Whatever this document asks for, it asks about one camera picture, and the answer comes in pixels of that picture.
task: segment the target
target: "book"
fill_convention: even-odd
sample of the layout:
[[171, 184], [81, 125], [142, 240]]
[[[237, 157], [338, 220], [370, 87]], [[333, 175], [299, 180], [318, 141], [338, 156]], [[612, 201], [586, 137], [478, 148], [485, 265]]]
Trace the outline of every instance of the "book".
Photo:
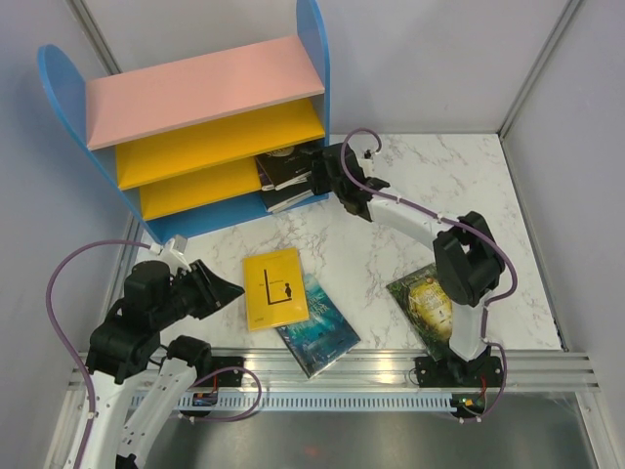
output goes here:
[[387, 289], [423, 341], [428, 354], [440, 360], [449, 353], [453, 324], [451, 300], [438, 284], [437, 266], [430, 264], [393, 281]]
[[277, 327], [277, 333], [309, 378], [351, 350], [360, 337], [311, 274], [304, 276], [311, 318]]
[[250, 331], [309, 318], [296, 248], [243, 259], [243, 275]]
[[[263, 170], [263, 167], [258, 163], [258, 161], [256, 161], [256, 169], [258, 170], [258, 179], [261, 181], [261, 191], [274, 191], [275, 186], [271, 182], [270, 177]], [[306, 176], [302, 178], [298, 178], [298, 179], [293, 179], [289, 181], [288, 183], [285, 183], [283, 185], [283, 189], [288, 188], [290, 186], [295, 186], [297, 184], [304, 183], [307, 179], [308, 177]]]
[[285, 149], [276, 149], [256, 156], [277, 191], [301, 183], [311, 174], [311, 155], [320, 149], [317, 142], [306, 142]]
[[282, 210], [300, 203], [313, 195], [311, 184], [308, 182], [300, 183], [295, 186], [289, 186], [280, 191], [262, 191], [261, 200], [265, 204], [268, 212], [278, 213]]

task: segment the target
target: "green book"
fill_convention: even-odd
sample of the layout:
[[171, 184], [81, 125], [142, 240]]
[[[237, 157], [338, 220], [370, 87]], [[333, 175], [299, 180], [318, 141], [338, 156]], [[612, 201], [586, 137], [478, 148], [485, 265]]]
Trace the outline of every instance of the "green book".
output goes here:
[[453, 321], [451, 300], [438, 284], [437, 266], [429, 266], [387, 285], [387, 289], [434, 360], [449, 355]]

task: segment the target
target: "gray floor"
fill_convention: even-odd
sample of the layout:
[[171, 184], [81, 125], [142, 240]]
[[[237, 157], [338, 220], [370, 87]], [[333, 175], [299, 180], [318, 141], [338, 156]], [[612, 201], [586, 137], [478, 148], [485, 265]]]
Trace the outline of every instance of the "gray floor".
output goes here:
[[172, 420], [146, 469], [594, 468], [577, 406], [506, 396], [481, 424], [425, 413], [265, 412], [237, 423]]

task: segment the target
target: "yellow book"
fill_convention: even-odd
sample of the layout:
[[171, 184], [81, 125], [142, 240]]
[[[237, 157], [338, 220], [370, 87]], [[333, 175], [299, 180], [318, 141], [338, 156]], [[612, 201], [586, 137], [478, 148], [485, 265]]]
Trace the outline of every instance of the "yellow book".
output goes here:
[[247, 326], [250, 331], [309, 318], [297, 249], [243, 259]]

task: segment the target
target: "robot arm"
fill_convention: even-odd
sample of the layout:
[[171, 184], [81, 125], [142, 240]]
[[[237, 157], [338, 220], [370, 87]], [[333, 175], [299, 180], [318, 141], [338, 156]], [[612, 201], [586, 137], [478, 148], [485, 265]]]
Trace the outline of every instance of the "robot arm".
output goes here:
[[[452, 301], [453, 327], [449, 347], [464, 362], [480, 357], [486, 345], [481, 340], [483, 303], [499, 284], [503, 260], [477, 236], [458, 228], [442, 231], [442, 224], [394, 200], [364, 191], [345, 175], [340, 160], [341, 145], [318, 151], [312, 157], [312, 191], [334, 192], [349, 213], [408, 235], [434, 251], [440, 287]], [[372, 177], [370, 154], [358, 163], [347, 147], [346, 165], [362, 184], [376, 191], [398, 195], [386, 181]], [[493, 239], [483, 217], [470, 212], [459, 221]]]
[[90, 338], [87, 366], [92, 373], [95, 415], [85, 404], [78, 428], [91, 420], [91, 436], [76, 464], [82, 432], [76, 435], [65, 469], [140, 469], [180, 395], [212, 364], [209, 344], [181, 336], [168, 347], [159, 376], [126, 422], [131, 400], [145, 379], [149, 358], [160, 346], [160, 331], [186, 316], [204, 319], [243, 294], [243, 288], [213, 274], [201, 261], [187, 263], [184, 241], [171, 239], [156, 260], [133, 268], [124, 298], [108, 312]]

